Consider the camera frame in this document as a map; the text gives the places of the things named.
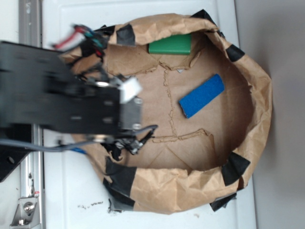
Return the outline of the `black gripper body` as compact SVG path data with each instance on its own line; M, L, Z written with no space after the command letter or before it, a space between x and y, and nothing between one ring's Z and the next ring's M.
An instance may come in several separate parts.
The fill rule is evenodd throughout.
M143 101L138 94L142 86L135 76L115 76L108 82L90 79L88 85L95 86L102 97L87 111L85 129L71 135L76 142L113 143L139 134Z

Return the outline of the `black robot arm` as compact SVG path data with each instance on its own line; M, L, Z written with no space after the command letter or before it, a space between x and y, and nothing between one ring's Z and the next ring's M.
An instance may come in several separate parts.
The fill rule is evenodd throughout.
M74 74L58 52L0 44L0 179L4 181L30 152L86 154L95 142L109 145L114 158L123 148L143 146L141 86L136 78L109 77L101 63ZM31 127L80 134L79 143L40 146Z

